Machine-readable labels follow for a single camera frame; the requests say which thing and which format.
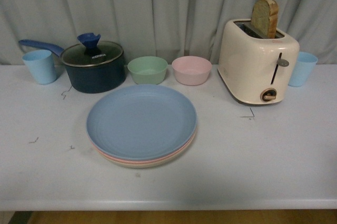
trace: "wooden floor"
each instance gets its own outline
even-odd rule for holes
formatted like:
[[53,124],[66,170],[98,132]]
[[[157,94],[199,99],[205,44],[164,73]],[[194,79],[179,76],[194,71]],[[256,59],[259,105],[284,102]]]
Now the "wooden floor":
[[46,211],[33,212],[28,224],[335,224],[337,210],[240,211]]

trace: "bowl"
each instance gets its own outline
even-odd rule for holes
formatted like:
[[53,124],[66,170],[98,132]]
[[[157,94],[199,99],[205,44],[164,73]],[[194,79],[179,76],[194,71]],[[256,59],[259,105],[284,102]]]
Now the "bowl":
[[206,82],[212,64],[205,58],[197,56],[183,56],[172,62],[175,79],[188,86],[197,86]]
[[165,78],[167,61],[160,57],[139,57],[130,61],[127,69],[136,84],[157,85]]

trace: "blue lid knob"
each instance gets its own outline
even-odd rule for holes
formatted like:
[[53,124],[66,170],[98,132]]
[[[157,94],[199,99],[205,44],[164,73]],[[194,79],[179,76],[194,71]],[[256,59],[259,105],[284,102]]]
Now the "blue lid knob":
[[94,35],[94,33],[84,33],[77,37],[77,39],[88,49],[97,48],[97,43],[100,40],[100,38],[101,38],[100,34],[96,36]]

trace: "saucepan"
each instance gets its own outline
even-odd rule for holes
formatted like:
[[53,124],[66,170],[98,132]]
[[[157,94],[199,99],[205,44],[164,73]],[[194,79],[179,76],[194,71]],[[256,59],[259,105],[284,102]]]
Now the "saucepan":
[[72,86],[83,93],[102,93],[126,79],[124,50],[110,41],[99,41],[100,35],[85,33],[77,39],[81,44],[63,49],[55,44],[34,40],[20,40],[19,44],[48,49],[65,65]]

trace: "pan handle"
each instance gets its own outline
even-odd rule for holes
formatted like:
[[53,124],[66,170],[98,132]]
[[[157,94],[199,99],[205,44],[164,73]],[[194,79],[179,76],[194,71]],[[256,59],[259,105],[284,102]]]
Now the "pan handle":
[[47,49],[53,52],[58,57],[61,57],[61,53],[64,51],[63,48],[55,44],[38,42],[38,41],[28,40],[28,39],[20,40],[19,44],[24,45],[24,46],[33,47],[33,48]]

